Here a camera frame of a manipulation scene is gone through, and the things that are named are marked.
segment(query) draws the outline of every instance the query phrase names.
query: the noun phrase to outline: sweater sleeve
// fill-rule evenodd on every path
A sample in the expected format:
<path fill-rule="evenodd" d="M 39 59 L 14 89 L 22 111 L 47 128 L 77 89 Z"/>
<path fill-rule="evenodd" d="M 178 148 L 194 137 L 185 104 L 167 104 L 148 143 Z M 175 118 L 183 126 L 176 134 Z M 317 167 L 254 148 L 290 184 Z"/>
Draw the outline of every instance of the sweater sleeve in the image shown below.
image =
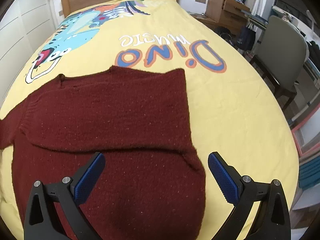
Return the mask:
<path fill-rule="evenodd" d="M 138 74 L 42 94 L 28 105 L 21 129 L 34 145 L 56 151 L 152 148 L 196 156 L 184 71 Z"/>
<path fill-rule="evenodd" d="M 26 100 L 27 99 L 19 103 L 3 120 L 0 120 L 0 149 L 4 149 L 13 144 L 24 113 Z"/>

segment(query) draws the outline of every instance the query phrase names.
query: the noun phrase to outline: wall socket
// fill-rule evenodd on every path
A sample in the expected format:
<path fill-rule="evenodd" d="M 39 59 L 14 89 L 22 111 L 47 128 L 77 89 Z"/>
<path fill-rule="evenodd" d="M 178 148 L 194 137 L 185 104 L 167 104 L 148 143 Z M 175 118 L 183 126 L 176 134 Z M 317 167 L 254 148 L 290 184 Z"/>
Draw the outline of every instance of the wall socket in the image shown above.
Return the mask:
<path fill-rule="evenodd" d="M 195 0 L 196 2 L 200 2 L 200 3 L 206 3 L 207 2 L 207 0 Z"/>

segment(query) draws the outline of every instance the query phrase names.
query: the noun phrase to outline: blue and orange lettering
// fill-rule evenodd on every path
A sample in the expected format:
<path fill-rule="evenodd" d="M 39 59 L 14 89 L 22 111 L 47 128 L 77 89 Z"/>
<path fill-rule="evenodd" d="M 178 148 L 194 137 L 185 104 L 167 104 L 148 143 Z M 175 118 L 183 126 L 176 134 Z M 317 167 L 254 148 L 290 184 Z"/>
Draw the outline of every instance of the blue and orange lettering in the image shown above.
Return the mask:
<path fill-rule="evenodd" d="M 190 45 L 191 54 L 203 67 L 217 73 L 225 72 L 227 69 L 225 61 L 208 45 L 208 43 L 209 42 L 205 40 L 193 42 Z M 217 64 L 210 63 L 199 55 L 197 48 L 200 45 L 204 46 L 218 60 Z"/>
<path fill-rule="evenodd" d="M 186 66 L 188 68 L 195 68 L 196 65 L 197 65 L 197 61 L 195 59 L 193 59 L 193 58 L 187 59 Z"/>
<path fill-rule="evenodd" d="M 144 66 L 151 67 L 153 63 L 156 61 L 157 55 L 159 55 L 162 59 L 171 60 L 172 59 L 172 51 L 168 45 L 152 45 L 144 59 Z"/>
<path fill-rule="evenodd" d="M 180 41 L 175 41 L 173 44 L 176 47 L 176 49 L 181 57 L 188 57 L 188 51 L 186 50 L 186 48 L 182 45 L 182 43 Z"/>
<path fill-rule="evenodd" d="M 124 57 L 126 55 L 132 55 L 132 60 L 126 60 Z M 118 53 L 115 65 L 119 67 L 133 67 L 139 63 L 142 59 L 142 52 L 139 49 L 127 49 Z"/>

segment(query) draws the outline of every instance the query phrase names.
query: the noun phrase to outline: yellow bedsheet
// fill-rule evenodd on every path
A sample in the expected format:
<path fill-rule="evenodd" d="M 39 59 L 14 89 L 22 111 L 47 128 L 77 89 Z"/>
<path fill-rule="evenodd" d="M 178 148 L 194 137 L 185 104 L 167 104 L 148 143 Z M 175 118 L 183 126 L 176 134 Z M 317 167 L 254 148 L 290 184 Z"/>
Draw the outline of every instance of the yellow bedsheet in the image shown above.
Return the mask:
<path fill-rule="evenodd" d="M 206 170 L 206 208 L 198 239 L 211 239 L 233 208 L 208 169 L 213 151 L 255 181 L 279 179 L 291 206 L 298 156 L 290 129 L 269 88 L 236 50 L 175 0 L 116 0 L 82 11 L 68 17 L 26 63 L 1 108 L 1 119 L 59 73 L 82 76 L 111 65 L 162 73 L 184 68 L 192 141 Z M 5 149 L 0 163 L 0 215 L 21 240 L 12 151 Z M 239 239 L 247 234 L 257 207 Z"/>

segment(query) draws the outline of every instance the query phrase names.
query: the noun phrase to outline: dinosaur eye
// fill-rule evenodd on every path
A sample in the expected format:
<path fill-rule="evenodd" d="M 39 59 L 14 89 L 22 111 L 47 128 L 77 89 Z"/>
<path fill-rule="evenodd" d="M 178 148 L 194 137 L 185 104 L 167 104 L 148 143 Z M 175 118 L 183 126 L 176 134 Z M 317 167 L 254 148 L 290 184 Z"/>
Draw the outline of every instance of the dinosaur eye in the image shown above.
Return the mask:
<path fill-rule="evenodd" d="M 51 54 L 51 55 L 48 57 L 47 61 L 52 61 L 52 60 L 56 59 L 56 58 L 59 56 L 59 54 L 60 54 L 60 51 L 58 50 L 58 51 L 56 51 L 55 53 Z"/>
<path fill-rule="evenodd" d="M 65 49 L 63 52 L 61 52 L 59 56 L 66 55 L 66 54 L 68 54 L 71 50 L 72 50 L 71 48 L 67 48 L 67 49 Z"/>

